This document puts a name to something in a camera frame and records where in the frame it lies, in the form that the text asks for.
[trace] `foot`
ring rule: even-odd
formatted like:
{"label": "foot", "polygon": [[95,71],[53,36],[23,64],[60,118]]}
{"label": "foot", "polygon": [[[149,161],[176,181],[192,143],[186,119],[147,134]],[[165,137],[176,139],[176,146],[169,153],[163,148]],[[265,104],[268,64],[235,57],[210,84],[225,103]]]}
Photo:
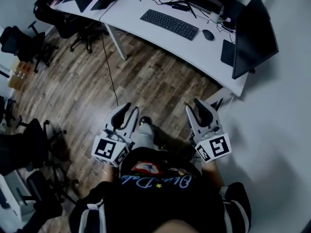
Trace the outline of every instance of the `foot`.
{"label": "foot", "polygon": [[143,116],[140,120],[139,120],[139,125],[143,125],[147,123],[148,125],[152,125],[152,121],[151,118],[148,116]]}

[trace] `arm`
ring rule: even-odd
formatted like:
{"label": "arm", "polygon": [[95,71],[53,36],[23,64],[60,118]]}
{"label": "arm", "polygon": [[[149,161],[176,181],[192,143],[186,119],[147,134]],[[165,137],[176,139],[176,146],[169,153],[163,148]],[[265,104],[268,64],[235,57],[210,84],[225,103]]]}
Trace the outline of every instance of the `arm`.
{"label": "arm", "polygon": [[220,190],[222,186],[224,186],[223,179],[219,173],[216,162],[211,161],[209,163],[205,163],[203,160],[201,162],[202,165],[202,177],[208,179],[211,182],[212,186]]}
{"label": "arm", "polygon": [[102,181],[113,182],[114,180],[117,179],[118,173],[119,173],[118,168],[105,163],[101,182]]}

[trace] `black keyboard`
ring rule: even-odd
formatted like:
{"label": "black keyboard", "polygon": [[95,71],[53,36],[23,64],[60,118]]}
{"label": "black keyboard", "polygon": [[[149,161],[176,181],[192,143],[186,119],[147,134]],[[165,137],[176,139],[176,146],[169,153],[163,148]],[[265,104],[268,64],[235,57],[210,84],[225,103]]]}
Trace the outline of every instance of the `black keyboard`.
{"label": "black keyboard", "polygon": [[148,10],[140,19],[172,31],[190,41],[199,31],[197,27],[191,24],[155,10]]}

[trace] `office chair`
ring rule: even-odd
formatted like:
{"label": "office chair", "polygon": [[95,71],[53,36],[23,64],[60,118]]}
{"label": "office chair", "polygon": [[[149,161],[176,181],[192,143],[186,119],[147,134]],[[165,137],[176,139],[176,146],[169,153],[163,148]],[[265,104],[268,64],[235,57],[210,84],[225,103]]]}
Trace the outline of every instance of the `office chair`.
{"label": "office chair", "polygon": [[90,47],[88,37],[93,34],[101,33],[109,35],[106,29],[92,30],[91,28],[98,23],[94,20],[76,15],[70,15],[68,18],[65,18],[63,13],[50,8],[46,0],[37,0],[35,2],[34,15],[38,20],[54,25],[60,37],[63,39],[68,39],[78,33],[77,39],[70,46],[71,52],[74,51],[73,47],[79,41],[83,40],[86,43],[87,52],[92,53],[93,51]]}
{"label": "office chair", "polygon": [[60,134],[67,132],[65,130],[59,131],[48,139],[46,131],[48,124],[49,121],[46,120],[42,129],[36,118],[26,124],[22,122],[22,118],[19,116],[17,127],[26,127],[23,134],[0,134],[0,174],[2,176],[22,167],[26,167],[28,171],[43,167],[43,164],[49,161],[49,152],[59,160],[64,161],[57,156],[51,147],[51,143]]}
{"label": "office chair", "polygon": [[59,185],[58,188],[55,189],[55,184],[53,184],[51,180],[46,180],[41,171],[36,171],[31,174],[27,178],[26,183],[31,196],[23,196],[18,188],[17,195],[25,205],[27,205],[27,201],[35,200],[35,213],[23,229],[17,231],[18,233],[38,232],[47,220],[61,216],[63,212],[61,203],[63,203],[64,200],[60,198],[58,193],[61,193],[64,197],[76,204],[76,202],[63,191],[63,188],[70,185],[70,183]]}
{"label": "office chair", "polygon": [[35,23],[36,21],[28,27],[32,28],[35,32],[33,38],[24,34],[17,26],[6,27],[0,37],[0,43],[2,44],[2,52],[14,54],[20,61],[33,62],[33,58],[35,58],[37,60],[35,73],[37,73],[37,68],[41,61],[43,61],[47,67],[50,66],[47,57],[54,49],[58,49],[58,47],[49,43],[43,45],[45,33],[38,33],[35,29]]}
{"label": "office chair", "polygon": [[0,123],[2,122],[3,115],[5,115],[6,125],[11,126],[11,119],[15,121],[15,117],[12,114],[13,104],[16,103],[16,100],[8,99],[8,103],[5,108],[4,97],[0,96]]}

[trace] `white desk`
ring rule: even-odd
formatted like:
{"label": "white desk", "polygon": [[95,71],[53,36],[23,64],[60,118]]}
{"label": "white desk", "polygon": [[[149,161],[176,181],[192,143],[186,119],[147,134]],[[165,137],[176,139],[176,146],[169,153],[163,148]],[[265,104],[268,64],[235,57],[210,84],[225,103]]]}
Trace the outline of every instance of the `white desk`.
{"label": "white desk", "polygon": [[[114,27],[137,35],[138,37],[150,41],[184,59],[223,86],[223,89],[207,99],[207,102],[210,104],[218,101],[230,93],[233,93],[238,97],[241,95],[246,82],[247,74],[236,80],[231,78],[233,68],[220,60],[223,40],[226,39],[230,41],[230,37],[226,32],[219,33],[215,23],[210,22],[207,24],[207,21],[204,19],[199,17],[195,19],[193,14],[190,12],[175,10],[167,5],[157,5],[152,0],[118,0],[111,8],[108,6],[108,10],[91,11],[90,9],[96,2],[97,0],[92,1],[83,13],[79,11],[75,1],[60,3],[56,6],[52,6],[52,8],[93,20],[99,20],[101,15],[104,13],[100,21],[106,25],[116,48],[124,60],[127,56],[114,30]],[[153,9],[183,20],[193,26],[196,26],[200,30],[195,38],[192,41],[189,41],[159,26],[140,20],[140,17],[148,9]],[[197,15],[203,16],[200,11],[195,8],[193,10]],[[215,40],[206,40],[202,33],[203,29],[210,30],[214,34]]]}

